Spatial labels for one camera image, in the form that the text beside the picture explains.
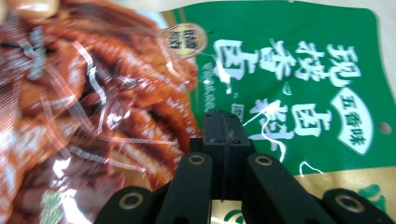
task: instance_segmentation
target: printed chinese characters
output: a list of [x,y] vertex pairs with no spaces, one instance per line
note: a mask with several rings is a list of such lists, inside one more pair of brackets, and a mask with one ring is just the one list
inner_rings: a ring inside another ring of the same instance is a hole
[[[250,114],[261,113],[268,105],[268,99],[257,100],[256,105],[249,112]],[[315,104],[293,105],[291,114],[294,118],[295,128],[293,131],[288,131],[286,121],[289,108],[287,105],[280,106],[273,114],[259,120],[263,127],[263,133],[253,134],[249,138],[252,140],[292,139],[295,134],[319,137],[322,127],[326,131],[330,130],[332,113],[329,110],[327,113],[318,113],[315,111],[315,107]],[[275,151],[276,149],[277,144],[271,142],[271,150]]]
[[[294,51],[298,55],[296,59],[285,48],[284,41],[270,39],[270,43],[271,47],[255,49],[251,53],[242,51],[243,41],[227,39],[215,41],[213,47],[219,63],[214,72],[219,77],[228,76],[240,80],[246,72],[255,73],[258,64],[260,69],[275,73],[276,80],[279,81],[294,74],[304,81],[312,79],[319,82],[329,78],[335,87],[345,87],[352,82],[351,78],[361,77],[361,71],[356,65],[359,58],[353,46],[345,49],[344,46],[339,45],[335,49],[329,44],[326,47],[329,54],[326,55],[325,52],[317,51],[314,43],[306,43],[302,40]],[[322,64],[325,60],[332,64],[327,71]]]
[[196,30],[169,31],[169,48],[170,49],[197,49]]
[[354,91],[343,88],[332,99],[342,120],[338,139],[360,154],[365,154],[373,139],[373,121],[363,100]]
[[213,66],[211,63],[206,63],[203,67],[203,75],[204,75],[204,90],[205,90],[205,112],[210,111],[211,109],[216,107],[216,96],[214,92],[216,88],[214,87],[215,80],[213,79]]

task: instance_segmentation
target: plastic food package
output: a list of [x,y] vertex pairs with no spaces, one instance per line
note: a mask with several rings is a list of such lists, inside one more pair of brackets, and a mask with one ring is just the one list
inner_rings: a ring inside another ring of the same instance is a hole
[[200,134],[197,68],[131,9],[30,3],[56,10],[15,1],[0,25],[0,223],[91,223],[117,190],[172,179]]
[[[186,0],[154,21],[114,2],[0,0],[0,223],[92,223],[119,189],[160,188],[216,109],[311,194],[352,189],[396,218],[373,12]],[[244,223],[240,202],[212,207]]]

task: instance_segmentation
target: white chinese characters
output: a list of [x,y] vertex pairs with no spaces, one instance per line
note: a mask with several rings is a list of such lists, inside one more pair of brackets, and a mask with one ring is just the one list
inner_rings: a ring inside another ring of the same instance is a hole
[[243,41],[220,39],[213,47],[216,52],[217,66],[214,73],[225,83],[231,78],[241,80],[246,73],[253,74],[257,67],[274,73],[276,80],[283,80],[294,74],[295,77],[319,82],[329,79],[335,87],[345,87],[352,83],[353,78],[361,77],[357,66],[359,57],[353,46],[335,48],[328,44],[326,52],[317,51],[314,43],[302,40],[294,51],[294,55],[285,48],[283,40],[270,39],[271,47],[264,47],[254,52],[242,51]]
[[[267,106],[268,99],[257,100],[256,105],[250,109],[250,114],[261,113]],[[259,119],[262,126],[262,133],[251,135],[252,140],[271,140],[271,139],[292,139],[295,134],[300,136],[312,135],[319,137],[322,129],[329,131],[331,128],[332,113],[327,110],[326,113],[319,113],[315,110],[315,104],[293,105],[291,114],[294,119],[295,127],[291,131],[286,122],[288,118],[289,107],[280,106],[276,111],[267,114],[265,118]],[[277,143],[271,142],[271,150],[277,149]]]
[[341,89],[332,99],[343,121],[338,139],[364,155],[373,139],[373,121],[363,100],[348,88]]

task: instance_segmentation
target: green label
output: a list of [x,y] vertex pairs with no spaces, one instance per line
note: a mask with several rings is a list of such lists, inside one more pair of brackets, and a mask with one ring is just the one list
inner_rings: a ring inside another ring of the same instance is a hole
[[46,190],[41,199],[43,210],[40,213],[40,224],[58,224],[64,217],[64,214],[60,210],[61,205],[61,193]]
[[360,189],[359,195],[368,199],[373,205],[375,205],[382,211],[387,212],[386,209],[387,198],[385,198],[385,196],[382,194],[381,187],[379,187],[379,185],[374,184],[364,189]]
[[235,209],[227,213],[227,215],[224,218],[225,223],[235,223],[235,224],[243,224],[245,219],[242,215],[242,210],[240,209]]
[[207,33],[191,94],[198,119],[235,113],[293,175],[396,165],[396,133],[380,129],[395,129],[396,107],[370,10],[244,1],[182,12]]

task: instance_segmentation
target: metal screw hole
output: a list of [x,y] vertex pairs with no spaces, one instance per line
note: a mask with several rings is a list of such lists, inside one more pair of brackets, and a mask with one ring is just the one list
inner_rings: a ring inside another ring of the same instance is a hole
[[203,156],[190,156],[189,157],[189,163],[194,164],[194,165],[199,165],[205,162],[205,158]]
[[272,165],[272,163],[273,163],[273,161],[266,156],[258,156],[258,157],[256,157],[255,161],[258,164],[264,165],[264,166],[269,166],[269,165]]
[[139,192],[125,194],[119,201],[119,206],[125,210],[131,210],[138,207],[143,202],[143,195]]
[[343,208],[353,213],[361,213],[364,211],[364,206],[358,200],[345,195],[339,194],[335,196],[335,201]]

